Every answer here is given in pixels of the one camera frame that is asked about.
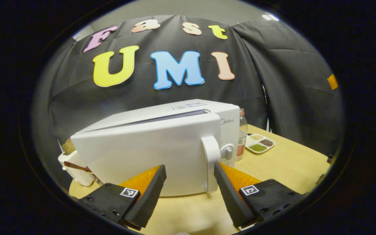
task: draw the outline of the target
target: white tray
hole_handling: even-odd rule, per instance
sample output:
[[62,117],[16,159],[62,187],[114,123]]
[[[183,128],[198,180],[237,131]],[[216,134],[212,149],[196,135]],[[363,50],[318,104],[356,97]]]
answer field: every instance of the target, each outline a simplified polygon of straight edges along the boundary
[[[253,139],[254,136],[260,136],[260,138],[258,138],[257,140],[255,140],[255,139]],[[268,147],[268,146],[266,146],[265,144],[260,143],[260,141],[262,141],[262,140],[269,140],[269,141],[271,141],[271,142],[274,143],[274,144],[273,144],[271,147]],[[258,145],[260,145],[260,146],[264,146],[264,147],[267,147],[267,148],[266,148],[265,150],[261,151],[261,152],[257,152],[257,151],[252,150],[252,149],[250,148],[250,146],[253,146],[253,145],[255,145],[255,144],[258,144]],[[250,150],[251,152],[253,152],[253,153],[264,153],[264,152],[270,150],[271,148],[273,148],[274,146],[275,146],[275,141],[272,140],[272,139],[270,139],[270,138],[268,138],[268,137],[266,137],[266,136],[264,136],[264,135],[261,135],[261,134],[253,134],[253,135],[247,135],[247,136],[246,136],[246,144],[245,144],[245,147],[246,147],[247,149],[249,149],[249,150]]]

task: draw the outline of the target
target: midea logo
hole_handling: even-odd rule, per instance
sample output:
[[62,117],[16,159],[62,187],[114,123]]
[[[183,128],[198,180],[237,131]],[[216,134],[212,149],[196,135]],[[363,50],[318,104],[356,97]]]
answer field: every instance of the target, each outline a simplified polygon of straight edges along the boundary
[[229,122],[233,122],[233,119],[228,119],[228,120],[226,120],[226,119],[221,119],[221,120],[220,120],[220,124],[221,124],[221,125],[224,125],[224,124],[229,123]]

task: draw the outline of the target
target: blue letter m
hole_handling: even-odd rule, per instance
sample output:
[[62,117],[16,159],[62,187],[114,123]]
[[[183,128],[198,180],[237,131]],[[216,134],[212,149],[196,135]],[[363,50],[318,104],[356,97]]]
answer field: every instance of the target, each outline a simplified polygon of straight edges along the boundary
[[201,77],[200,66],[198,65],[198,52],[185,52],[181,61],[178,63],[169,52],[153,52],[151,58],[156,61],[156,72],[158,81],[153,85],[155,89],[165,89],[172,86],[172,82],[167,79],[167,73],[173,81],[180,86],[184,78],[185,71],[187,85],[198,85],[204,83]]

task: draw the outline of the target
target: white microwave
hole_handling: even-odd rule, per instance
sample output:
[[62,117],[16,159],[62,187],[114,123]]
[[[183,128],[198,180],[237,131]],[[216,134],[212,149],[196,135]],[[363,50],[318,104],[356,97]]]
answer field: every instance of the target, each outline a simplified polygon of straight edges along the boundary
[[[104,183],[119,184],[163,164],[167,178],[161,196],[210,193],[217,190],[214,163],[233,167],[236,161],[239,106],[187,100],[131,110],[102,119],[71,140],[78,155],[69,161],[88,166]],[[78,182],[90,180],[77,179],[88,174],[71,175]]]

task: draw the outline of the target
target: microwave control knob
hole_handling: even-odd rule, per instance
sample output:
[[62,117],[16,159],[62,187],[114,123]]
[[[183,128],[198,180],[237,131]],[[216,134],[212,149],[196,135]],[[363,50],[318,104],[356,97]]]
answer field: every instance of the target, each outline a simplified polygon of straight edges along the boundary
[[232,145],[226,145],[221,148],[221,158],[230,160],[233,157],[233,149]]

